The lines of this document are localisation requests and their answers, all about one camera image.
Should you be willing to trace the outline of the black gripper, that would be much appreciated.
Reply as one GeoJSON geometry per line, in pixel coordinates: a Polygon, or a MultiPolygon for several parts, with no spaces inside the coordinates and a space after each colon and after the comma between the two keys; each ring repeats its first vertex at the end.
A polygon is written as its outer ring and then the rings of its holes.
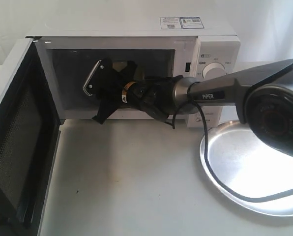
{"type": "Polygon", "coordinates": [[[100,61],[91,82],[93,93],[99,101],[97,114],[92,118],[103,124],[117,109],[122,106],[121,93],[126,81],[134,80],[137,64],[129,60],[127,65],[117,72],[109,58],[100,61]]]}

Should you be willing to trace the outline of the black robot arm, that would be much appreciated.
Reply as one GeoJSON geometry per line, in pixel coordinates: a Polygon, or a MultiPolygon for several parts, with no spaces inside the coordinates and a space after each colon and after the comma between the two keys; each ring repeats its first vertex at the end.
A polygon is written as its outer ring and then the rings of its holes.
{"type": "Polygon", "coordinates": [[[293,157],[293,59],[202,82],[181,75],[135,80],[136,69],[132,61],[121,71],[108,58],[96,63],[84,85],[100,102],[95,121],[104,123],[122,105],[164,123],[203,106],[235,106],[261,141],[293,157]]]}

